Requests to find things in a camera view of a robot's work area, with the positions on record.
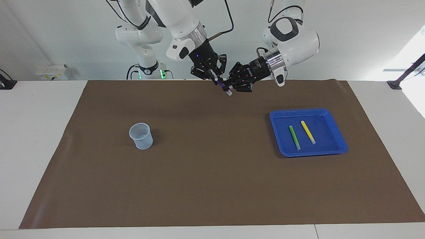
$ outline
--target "white table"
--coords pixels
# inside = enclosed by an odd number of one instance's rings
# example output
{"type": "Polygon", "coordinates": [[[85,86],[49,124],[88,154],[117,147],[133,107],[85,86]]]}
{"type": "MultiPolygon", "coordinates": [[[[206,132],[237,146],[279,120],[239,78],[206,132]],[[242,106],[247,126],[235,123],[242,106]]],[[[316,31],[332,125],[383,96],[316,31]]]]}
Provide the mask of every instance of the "white table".
{"type": "MultiPolygon", "coordinates": [[[[0,91],[0,238],[425,238],[425,223],[17,230],[86,83],[0,91]]],[[[384,82],[349,84],[425,211],[425,119],[384,82]]]]}

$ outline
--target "black clamp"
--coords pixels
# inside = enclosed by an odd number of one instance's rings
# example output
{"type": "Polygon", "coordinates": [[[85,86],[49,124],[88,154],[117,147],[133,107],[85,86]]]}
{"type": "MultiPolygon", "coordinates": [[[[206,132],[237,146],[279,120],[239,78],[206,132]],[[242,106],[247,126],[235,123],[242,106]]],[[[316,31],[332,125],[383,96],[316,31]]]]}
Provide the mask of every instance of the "black clamp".
{"type": "Polygon", "coordinates": [[[206,79],[213,80],[214,75],[212,74],[212,72],[214,72],[217,74],[218,81],[222,83],[223,80],[221,79],[220,75],[222,75],[224,71],[226,70],[226,64],[227,64],[226,54],[223,54],[223,55],[215,54],[214,57],[209,57],[204,62],[199,62],[198,64],[195,64],[194,66],[192,66],[192,68],[190,69],[190,73],[204,80],[206,79]],[[216,67],[217,61],[220,62],[221,64],[220,68],[216,67]]]}
{"type": "Polygon", "coordinates": [[[145,67],[143,67],[143,66],[141,66],[141,65],[139,65],[137,68],[139,68],[145,75],[152,75],[153,74],[153,72],[156,70],[156,69],[158,69],[158,66],[159,66],[159,63],[158,63],[158,61],[156,61],[156,63],[155,63],[155,65],[154,66],[151,66],[151,67],[148,67],[148,68],[145,68],[145,67]]]}
{"type": "Polygon", "coordinates": [[[2,74],[0,74],[0,90],[11,90],[17,83],[16,80],[8,80],[2,74]]]}
{"type": "Polygon", "coordinates": [[[237,62],[229,72],[229,78],[224,82],[224,91],[232,87],[237,92],[252,92],[252,84],[254,83],[249,77],[249,66],[242,65],[237,62]]]}

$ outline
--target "yellow marker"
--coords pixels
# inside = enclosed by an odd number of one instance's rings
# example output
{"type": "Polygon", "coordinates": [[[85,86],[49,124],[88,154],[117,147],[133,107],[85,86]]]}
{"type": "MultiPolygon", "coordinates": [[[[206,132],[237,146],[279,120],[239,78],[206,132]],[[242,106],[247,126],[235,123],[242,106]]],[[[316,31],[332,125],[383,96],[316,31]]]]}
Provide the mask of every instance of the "yellow marker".
{"type": "Polygon", "coordinates": [[[304,130],[306,131],[307,135],[309,136],[310,140],[312,141],[313,144],[316,143],[315,139],[313,138],[313,135],[311,134],[309,128],[307,127],[306,123],[304,122],[304,120],[301,121],[301,124],[303,125],[304,130]]]}

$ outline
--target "black cable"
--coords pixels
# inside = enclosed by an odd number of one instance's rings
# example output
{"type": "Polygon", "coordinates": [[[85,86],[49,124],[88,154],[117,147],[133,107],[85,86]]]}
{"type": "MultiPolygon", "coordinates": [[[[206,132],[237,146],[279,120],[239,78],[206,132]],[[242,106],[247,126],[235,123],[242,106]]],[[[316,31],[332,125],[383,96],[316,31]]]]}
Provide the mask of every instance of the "black cable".
{"type": "Polygon", "coordinates": [[[234,22],[233,22],[232,14],[230,13],[230,8],[229,8],[229,4],[227,3],[227,0],[224,0],[224,3],[226,4],[227,13],[229,14],[229,18],[230,18],[230,22],[231,22],[231,24],[232,24],[232,28],[231,28],[230,30],[227,30],[227,31],[221,31],[221,32],[219,32],[219,33],[215,34],[214,36],[212,36],[212,37],[208,38],[208,39],[207,39],[208,41],[211,41],[211,40],[213,40],[213,39],[215,39],[215,38],[217,38],[217,37],[219,37],[219,36],[221,36],[221,35],[223,35],[223,34],[226,34],[226,33],[231,32],[231,31],[233,31],[233,29],[235,29],[235,24],[234,24],[234,22]]]}
{"type": "Polygon", "coordinates": [[[125,21],[125,22],[127,22],[126,20],[124,20],[119,14],[118,14],[118,12],[116,12],[116,10],[115,10],[115,8],[113,8],[113,6],[111,5],[111,3],[108,1],[108,0],[105,0],[108,4],[109,4],[109,6],[110,6],[110,8],[112,8],[112,10],[115,12],[115,14],[121,19],[121,20],[123,20],[123,21],[125,21]]]}
{"type": "Polygon", "coordinates": [[[0,71],[2,71],[3,73],[5,73],[5,74],[6,74],[6,76],[8,76],[8,77],[10,78],[10,80],[13,80],[13,79],[12,79],[12,77],[10,77],[8,73],[6,73],[6,71],[4,71],[4,70],[2,70],[2,69],[0,69],[0,71]]]}
{"type": "Polygon", "coordinates": [[[173,72],[172,72],[172,71],[170,71],[170,70],[165,70],[165,72],[170,72],[170,73],[171,73],[171,77],[174,79],[174,75],[173,75],[173,72]]]}
{"type": "Polygon", "coordinates": [[[127,19],[127,21],[131,24],[131,25],[133,25],[134,27],[136,27],[137,29],[139,29],[139,30],[142,30],[143,28],[145,28],[146,27],[146,25],[149,23],[149,20],[150,20],[150,16],[149,17],[146,17],[146,19],[138,26],[138,25],[136,25],[136,24],[134,24],[134,23],[132,23],[131,21],[130,21],[130,19],[128,19],[128,17],[125,15],[125,13],[124,13],[124,10],[122,10],[122,7],[121,7],[121,4],[119,4],[119,1],[118,0],[113,0],[114,2],[116,2],[117,4],[118,4],[118,7],[119,7],[119,9],[121,10],[121,12],[122,12],[122,14],[124,15],[124,17],[125,17],[125,19],[127,19]]]}
{"type": "Polygon", "coordinates": [[[126,80],[128,80],[128,75],[130,74],[130,71],[131,71],[131,69],[133,69],[135,66],[134,65],[132,65],[132,66],[130,66],[130,68],[128,69],[128,71],[127,71],[127,77],[125,78],[126,80]]]}
{"type": "Polygon", "coordinates": [[[296,5],[292,5],[292,6],[285,7],[284,9],[280,10],[280,12],[278,12],[278,13],[275,15],[275,17],[274,17],[274,18],[272,18],[272,19],[270,20],[270,16],[272,15],[272,10],[273,10],[273,6],[271,6],[271,7],[270,7],[270,12],[269,12],[268,22],[269,22],[269,23],[272,23],[272,21],[273,21],[274,19],[276,19],[276,18],[279,16],[279,14],[281,14],[281,13],[282,13],[283,11],[285,11],[285,10],[288,10],[289,8],[298,8],[298,9],[300,9],[300,10],[301,10],[301,13],[304,13],[304,10],[303,10],[303,8],[302,8],[302,7],[300,7],[300,6],[296,6],[296,5]]]}
{"type": "Polygon", "coordinates": [[[136,73],[138,73],[139,71],[132,71],[132,72],[131,72],[131,74],[130,74],[130,79],[131,79],[131,80],[133,79],[133,73],[135,73],[135,72],[136,72],[136,73]]]}
{"type": "Polygon", "coordinates": [[[268,49],[266,49],[266,48],[264,48],[264,47],[258,47],[258,48],[255,50],[255,51],[257,52],[257,56],[258,56],[258,57],[260,57],[260,52],[258,51],[258,50],[260,50],[260,49],[263,49],[265,53],[269,51],[268,49]]]}
{"type": "Polygon", "coordinates": [[[421,74],[424,70],[425,70],[425,67],[424,67],[421,71],[419,71],[416,75],[414,75],[414,76],[412,76],[412,77],[409,77],[409,78],[407,78],[407,79],[405,79],[405,80],[411,79],[411,78],[413,78],[413,77],[415,77],[415,76],[417,76],[417,75],[421,74]]]}
{"type": "Polygon", "coordinates": [[[230,18],[230,22],[232,23],[232,28],[230,30],[227,30],[227,31],[222,31],[221,34],[226,34],[228,32],[231,32],[235,28],[235,24],[233,23],[232,14],[230,13],[229,4],[227,3],[227,0],[224,0],[224,3],[226,4],[227,13],[229,13],[229,18],[230,18]]]}

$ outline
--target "green light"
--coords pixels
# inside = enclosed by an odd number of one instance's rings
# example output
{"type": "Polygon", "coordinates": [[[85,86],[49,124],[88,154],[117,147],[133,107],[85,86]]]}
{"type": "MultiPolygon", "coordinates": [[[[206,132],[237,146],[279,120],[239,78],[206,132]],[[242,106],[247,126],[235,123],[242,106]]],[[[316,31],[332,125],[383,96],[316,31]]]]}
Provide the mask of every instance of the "green light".
{"type": "Polygon", "coordinates": [[[164,70],[160,70],[161,72],[161,78],[162,79],[166,79],[167,78],[167,73],[164,70]]]}

